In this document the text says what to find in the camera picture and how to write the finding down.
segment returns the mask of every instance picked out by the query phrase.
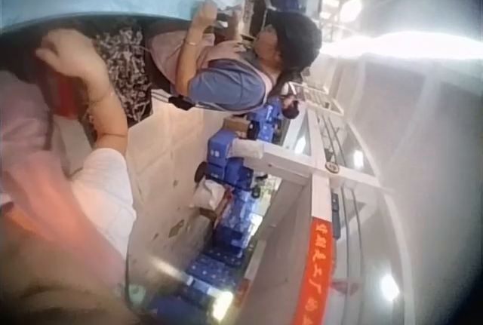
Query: white shirt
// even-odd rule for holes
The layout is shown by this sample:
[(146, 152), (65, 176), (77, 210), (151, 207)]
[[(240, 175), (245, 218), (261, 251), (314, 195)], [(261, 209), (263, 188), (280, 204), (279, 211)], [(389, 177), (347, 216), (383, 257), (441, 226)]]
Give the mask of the white shirt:
[(125, 158), (114, 149), (95, 149), (71, 183), (85, 215), (125, 258), (136, 220)]

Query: blue shirt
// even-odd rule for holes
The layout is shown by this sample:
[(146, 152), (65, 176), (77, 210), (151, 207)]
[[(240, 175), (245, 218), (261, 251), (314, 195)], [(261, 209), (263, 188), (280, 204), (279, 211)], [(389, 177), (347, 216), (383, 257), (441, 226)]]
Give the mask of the blue shirt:
[(215, 103), (227, 111), (260, 105), (265, 97), (262, 78), (248, 65), (235, 60), (215, 60), (189, 82), (188, 98)]

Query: hand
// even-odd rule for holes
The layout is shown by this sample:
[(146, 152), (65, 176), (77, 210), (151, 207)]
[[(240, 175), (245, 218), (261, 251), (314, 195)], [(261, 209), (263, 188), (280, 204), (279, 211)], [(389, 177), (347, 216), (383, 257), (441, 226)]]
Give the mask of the hand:
[(232, 15), (228, 19), (228, 27), (238, 27), (243, 18), (243, 8), (235, 6), (232, 8)]
[(92, 41), (74, 29), (50, 31), (35, 55), (65, 76), (91, 80), (107, 75), (106, 64)]
[(211, 0), (205, 0), (203, 5), (196, 11), (191, 24), (196, 29), (205, 30), (214, 24), (217, 20), (217, 15), (217, 4)]

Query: black hair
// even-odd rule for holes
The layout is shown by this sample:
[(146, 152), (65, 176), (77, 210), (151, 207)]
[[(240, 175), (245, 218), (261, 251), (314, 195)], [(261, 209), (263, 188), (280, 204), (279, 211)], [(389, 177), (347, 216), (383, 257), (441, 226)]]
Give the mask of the black hair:
[(295, 119), (300, 114), (300, 111), (299, 111), (299, 101), (298, 100), (294, 100), (292, 102), (292, 104), (289, 107), (287, 107), (286, 109), (283, 109), (281, 111), (281, 113), (287, 119)]
[(322, 33), (310, 18), (297, 12), (272, 12), (270, 24), (277, 34), (282, 64), (269, 94), (276, 97), (287, 82), (300, 80), (301, 72), (312, 65), (322, 46)]

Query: red object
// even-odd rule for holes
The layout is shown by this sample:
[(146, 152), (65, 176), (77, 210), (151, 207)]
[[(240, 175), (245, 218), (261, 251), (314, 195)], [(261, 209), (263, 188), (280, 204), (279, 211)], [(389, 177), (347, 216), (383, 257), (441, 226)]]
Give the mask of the red object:
[(73, 79), (68, 78), (51, 68), (46, 68), (45, 84), (51, 94), (54, 114), (65, 118), (77, 119), (78, 110), (75, 103)]
[(320, 325), (331, 285), (332, 224), (312, 218), (309, 251), (292, 325)]

